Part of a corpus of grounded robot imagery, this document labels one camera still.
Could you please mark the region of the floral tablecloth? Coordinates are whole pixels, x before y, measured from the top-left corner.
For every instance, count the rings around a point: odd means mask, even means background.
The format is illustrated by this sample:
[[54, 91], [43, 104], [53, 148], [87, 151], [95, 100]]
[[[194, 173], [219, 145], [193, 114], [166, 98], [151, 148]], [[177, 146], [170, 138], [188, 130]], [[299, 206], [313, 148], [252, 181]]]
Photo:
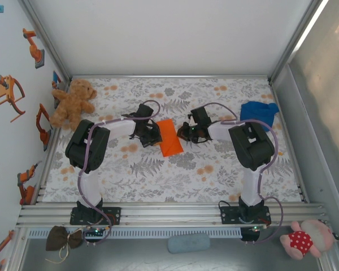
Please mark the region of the floral tablecloth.
[[[97, 91], [92, 122], [135, 112], [148, 101], [156, 121], [179, 128], [190, 110], [205, 106], [211, 120], [231, 119], [249, 101], [272, 103], [266, 79], [93, 78]], [[98, 181], [105, 202], [235, 202], [244, 169], [228, 141], [181, 142], [183, 152], [164, 157], [159, 146], [144, 148], [127, 136], [110, 141]]]

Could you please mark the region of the aluminium corner post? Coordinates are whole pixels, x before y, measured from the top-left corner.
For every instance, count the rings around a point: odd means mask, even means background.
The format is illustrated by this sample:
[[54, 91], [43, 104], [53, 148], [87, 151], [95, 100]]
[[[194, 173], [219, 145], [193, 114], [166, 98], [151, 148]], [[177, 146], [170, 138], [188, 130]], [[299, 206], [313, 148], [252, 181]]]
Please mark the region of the aluminium corner post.
[[272, 85], [278, 78], [283, 68], [289, 64], [294, 58], [297, 51], [302, 46], [306, 37], [315, 25], [319, 16], [323, 12], [329, 0], [311, 0], [308, 8], [302, 16], [294, 34], [292, 35], [288, 45], [282, 53], [280, 60], [275, 65], [271, 75], [268, 77], [268, 82]]
[[26, 17], [30, 21], [31, 25], [33, 26], [35, 32], [39, 34], [42, 44], [44, 45], [52, 61], [56, 65], [57, 69], [62, 74], [63, 80], [67, 83], [67, 85], [69, 85], [72, 79], [72, 75], [70, 74], [68, 68], [64, 64], [64, 61], [58, 54], [58, 51], [55, 48], [54, 43], [49, 36], [47, 27], [42, 21], [37, 9], [31, 3], [31, 0], [17, 0], [17, 1], [22, 10], [24, 11]]

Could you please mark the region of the aluminium rail frame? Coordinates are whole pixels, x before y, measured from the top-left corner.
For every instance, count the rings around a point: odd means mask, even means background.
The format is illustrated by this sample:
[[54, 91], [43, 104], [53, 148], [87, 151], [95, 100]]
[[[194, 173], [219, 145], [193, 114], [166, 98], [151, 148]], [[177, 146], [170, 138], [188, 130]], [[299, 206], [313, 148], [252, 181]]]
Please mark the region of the aluminium rail frame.
[[[39, 202], [23, 206], [16, 223], [18, 228], [69, 226], [74, 203]], [[222, 219], [216, 203], [106, 203], [120, 207], [120, 227], [220, 227]], [[285, 202], [283, 225], [293, 221], [321, 219], [329, 223], [327, 211], [319, 203]]]

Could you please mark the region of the brown teddy bear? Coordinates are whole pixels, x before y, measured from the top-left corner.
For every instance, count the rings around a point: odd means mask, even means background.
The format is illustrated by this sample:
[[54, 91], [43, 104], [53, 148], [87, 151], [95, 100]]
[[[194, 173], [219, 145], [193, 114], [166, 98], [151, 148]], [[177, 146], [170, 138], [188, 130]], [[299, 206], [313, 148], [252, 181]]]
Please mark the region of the brown teddy bear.
[[69, 86], [68, 93], [53, 89], [52, 95], [59, 100], [55, 112], [49, 118], [51, 126], [55, 128], [61, 128], [68, 120], [70, 129], [75, 131], [81, 121], [82, 112], [93, 113], [95, 110], [89, 100], [97, 96], [97, 91], [87, 80], [74, 79]]

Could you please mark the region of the aluminium back rail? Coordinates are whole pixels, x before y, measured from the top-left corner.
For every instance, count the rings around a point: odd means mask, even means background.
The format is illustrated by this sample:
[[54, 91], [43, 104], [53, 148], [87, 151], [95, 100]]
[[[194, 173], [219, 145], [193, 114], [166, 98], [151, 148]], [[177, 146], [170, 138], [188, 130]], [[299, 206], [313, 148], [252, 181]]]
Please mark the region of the aluminium back rail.
[[77, 78], [98, 78], [98, 79], [110, 79], [110, 78], [223, 78], [223, 79], [266, 79], [266, 75], [232, 75], [232, 74], [220, 74], [220, 75], [73, 75], [71, 79]]

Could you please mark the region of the brown drawstring pouch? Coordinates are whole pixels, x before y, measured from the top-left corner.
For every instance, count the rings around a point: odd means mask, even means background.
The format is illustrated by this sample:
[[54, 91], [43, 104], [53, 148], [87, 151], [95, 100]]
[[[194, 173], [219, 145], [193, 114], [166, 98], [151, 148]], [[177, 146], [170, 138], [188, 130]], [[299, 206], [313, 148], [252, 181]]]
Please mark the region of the brown drawstring pouch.
[[58, 251], [60, 260], [52, 261], [46, 259], [46, 261], [53, 264], [63, 263], [69, 256], [70, 250], [82, 245], [82, 234], [82, 228], [76, 229], [73, 232], [68, 232], [64, 226], [54, 226], [47, 236], [45, 249], [46, 251]]

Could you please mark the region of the orange chair-shaped wall sticker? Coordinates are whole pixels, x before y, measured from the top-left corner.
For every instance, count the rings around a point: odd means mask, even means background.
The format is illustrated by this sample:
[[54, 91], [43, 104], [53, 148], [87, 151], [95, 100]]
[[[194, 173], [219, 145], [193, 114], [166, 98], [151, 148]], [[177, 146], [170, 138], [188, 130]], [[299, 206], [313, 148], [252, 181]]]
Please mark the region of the orange chair-shaped wall sticker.
[[[14, 89], [17, 88], [20, 92], [20, 97], [15, 98]], [[25, 98], [25, 92], [17, 79], [11, 75], [2, 76], [0, 75], [0, 98], [4, 100], [0, 101], [0, 105], [8, 103], [17, 113], [10, 123], [14, 122], [20, 116], [25, 114], [25, 111], [19, 109], [17, 102]]]

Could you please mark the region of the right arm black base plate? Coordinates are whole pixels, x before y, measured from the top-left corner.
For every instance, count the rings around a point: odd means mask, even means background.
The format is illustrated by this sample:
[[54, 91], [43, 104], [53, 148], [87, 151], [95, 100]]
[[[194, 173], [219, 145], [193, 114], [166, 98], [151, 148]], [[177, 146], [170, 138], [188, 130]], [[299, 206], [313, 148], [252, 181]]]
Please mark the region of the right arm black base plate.
[[264, 206], [252, 218], [242, 218], [240, 215], [239, 206], [222, 206], [220, 207], [221, 223], [222, 224], [259, 224], [270, 225], [272, 223], [270, 211], [267, 206]]

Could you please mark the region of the orange paper sheet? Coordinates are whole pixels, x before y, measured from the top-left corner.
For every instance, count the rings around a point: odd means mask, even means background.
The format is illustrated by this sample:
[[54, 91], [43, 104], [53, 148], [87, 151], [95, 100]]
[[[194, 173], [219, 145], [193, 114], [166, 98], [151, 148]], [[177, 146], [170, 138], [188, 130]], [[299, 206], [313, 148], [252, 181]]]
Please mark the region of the orange paper sheet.
[[160, 149], [164, 157], [169, 157], [182, 153], [184, 150], [177, 137], [175, 126], [172, 119], [161, 120], [157, 122], [162, 142], [160, 143]]

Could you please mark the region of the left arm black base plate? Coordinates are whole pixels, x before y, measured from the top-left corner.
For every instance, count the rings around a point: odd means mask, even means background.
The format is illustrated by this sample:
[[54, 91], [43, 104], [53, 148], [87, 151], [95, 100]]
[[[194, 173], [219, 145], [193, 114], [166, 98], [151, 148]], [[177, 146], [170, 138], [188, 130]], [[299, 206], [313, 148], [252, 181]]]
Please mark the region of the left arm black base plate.
[[[102, 212], [109, 218], [112, 225], [120, 224], [120, 207], [103, 207]], [[74, 207], [69, 220], [70, 225], [108, 225], [107, 219], [92, 208]]]

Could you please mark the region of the blue and orange wall sticker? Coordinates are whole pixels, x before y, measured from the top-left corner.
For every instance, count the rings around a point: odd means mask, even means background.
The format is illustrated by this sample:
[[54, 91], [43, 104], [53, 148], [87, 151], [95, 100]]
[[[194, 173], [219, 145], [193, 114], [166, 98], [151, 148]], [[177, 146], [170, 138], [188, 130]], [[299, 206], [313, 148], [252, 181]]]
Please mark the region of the blue and orange wall sticker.
[[[59, 75], [53, 71], [53, 79], [51, 82], [52, 89], [60, 89], [64, 90], [64, 83], [61, 81]], [[59, 105], [59, 100], [57, 98], [54, 98], [54, 108], [56, 109]]]

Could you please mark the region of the pink polka-dot plush doll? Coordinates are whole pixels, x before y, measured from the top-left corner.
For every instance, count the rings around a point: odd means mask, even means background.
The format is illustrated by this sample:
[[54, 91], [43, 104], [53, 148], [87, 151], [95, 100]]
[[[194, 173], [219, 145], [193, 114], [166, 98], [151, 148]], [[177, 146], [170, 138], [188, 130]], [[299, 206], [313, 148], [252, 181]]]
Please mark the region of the pink polka-dot plush doll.
[[323, 252], [329, 251], [339, 241], [323, 220], [293, 221], [292, 232], [282, 235], [280, 242], [286, 253], [295, 260], [302, 260], [307, 253], [320, 258]]

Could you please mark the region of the grey-blue cushion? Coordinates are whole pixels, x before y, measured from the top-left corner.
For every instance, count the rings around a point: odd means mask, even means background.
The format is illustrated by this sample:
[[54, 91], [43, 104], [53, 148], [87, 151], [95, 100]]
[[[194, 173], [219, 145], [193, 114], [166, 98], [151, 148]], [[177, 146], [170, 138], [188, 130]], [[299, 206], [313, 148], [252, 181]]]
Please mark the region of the grey-blue cushion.
[[210, 244], [206, 233], [185, 234], [169, 238], [167, 249], [171, 254], [197, 252], [209, 249]]

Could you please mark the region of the blue cloth bag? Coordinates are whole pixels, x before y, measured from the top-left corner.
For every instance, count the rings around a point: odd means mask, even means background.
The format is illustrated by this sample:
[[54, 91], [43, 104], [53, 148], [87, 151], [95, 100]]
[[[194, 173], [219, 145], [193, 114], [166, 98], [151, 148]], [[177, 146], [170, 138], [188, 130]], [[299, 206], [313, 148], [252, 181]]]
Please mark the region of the blue cloth bag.
[[241, 105], [240, 120], [260, 120], [272, 127], [275, 115], [280, 110], [276, 103], [262, 103], [256, 101], [249, 101]]

